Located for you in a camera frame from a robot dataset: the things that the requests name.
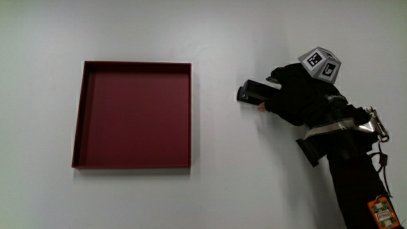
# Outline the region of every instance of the white surface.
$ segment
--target white surface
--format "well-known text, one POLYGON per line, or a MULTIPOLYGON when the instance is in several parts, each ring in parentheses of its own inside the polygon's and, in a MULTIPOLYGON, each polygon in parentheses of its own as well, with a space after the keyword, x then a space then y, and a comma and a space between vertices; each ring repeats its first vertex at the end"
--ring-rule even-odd
POLYGON ((247 79, 321 46, 355 106, 390 131, 407 216, 406 1, 0 1, 1 228, 344 228, 303 127, 235 102, 247 79), (193 167, 71 168, 84 60, 192 61, 193 167))

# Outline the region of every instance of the cable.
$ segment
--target cable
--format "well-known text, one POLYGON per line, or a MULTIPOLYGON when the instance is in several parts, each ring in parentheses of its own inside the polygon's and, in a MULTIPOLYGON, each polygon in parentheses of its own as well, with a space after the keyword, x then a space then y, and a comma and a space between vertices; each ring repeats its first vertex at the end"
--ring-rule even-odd
POLYGON ((386 178, 386 166, 387 166, 387 159, 389 158, 389 156, 387 156, 385 153, 382 152, 382 148, 380 147, 380 141, 378 141, 378 146, 379 146, 379 152, 372 153, 372 154, 370 154, 369 156, 370 156, 371 158, 373 158, 373 157, 376 156, 376 155, 379 155, 379 156, 380 156, 380 158, 379 158, 379 164, 380 164, 381 166, 380 166, 380 169, 379 169, 377 172, 379 173, 379 172, 382 171, 382 169, 383 169, 384 183, 385 183, 385 185, 386 185, 386 190, 387 190, 388 196, 389 196, 390 198, 393 198, 393 196, 390 194, 390 190, 389 190, 389 186, 387 185, 387 178, 386 178))

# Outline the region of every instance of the black fabric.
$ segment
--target black fabric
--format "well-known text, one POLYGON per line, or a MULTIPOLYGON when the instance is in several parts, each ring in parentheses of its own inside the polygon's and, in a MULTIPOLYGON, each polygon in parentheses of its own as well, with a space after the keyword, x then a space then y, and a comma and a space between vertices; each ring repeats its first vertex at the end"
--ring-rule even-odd
MULTIPOLYGON (((311 78, 301 64, 277 68, 272 74, 282 88, 265 101, 266 110, 293 125, 305 124, 312 128, 349 117, 362 125, 369 120, 362 108, 347 106, 347 101, 340 99, 341 95, 334 85, 311 78), (331 101, 326 95, 339 95, 339 99, 334 96, 334 101, 331 101)), ((372 143, 377 141, 376 134, 343 131, 312 138, 318 143, 318 149, 327 154, 336 197, 347 228, 377 229, 367 204, 387 192, 366 154, 372 143)))
POLYGON ((321 117, 331 110, 326 95, 340 95, 334 85, 311 78, 301 64, 279 67, 273 75, 282 87, 274 97, 265 100, 266 110, 296 126, 320 125, 321 117))

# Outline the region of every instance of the red box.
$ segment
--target red box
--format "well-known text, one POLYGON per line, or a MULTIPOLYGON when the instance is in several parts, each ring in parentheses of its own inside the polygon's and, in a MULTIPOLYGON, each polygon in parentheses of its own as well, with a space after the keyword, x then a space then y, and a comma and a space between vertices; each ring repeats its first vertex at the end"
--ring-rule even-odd
POLYGON ((191 64, 86 61, 72 167, 191 167, 191 64))

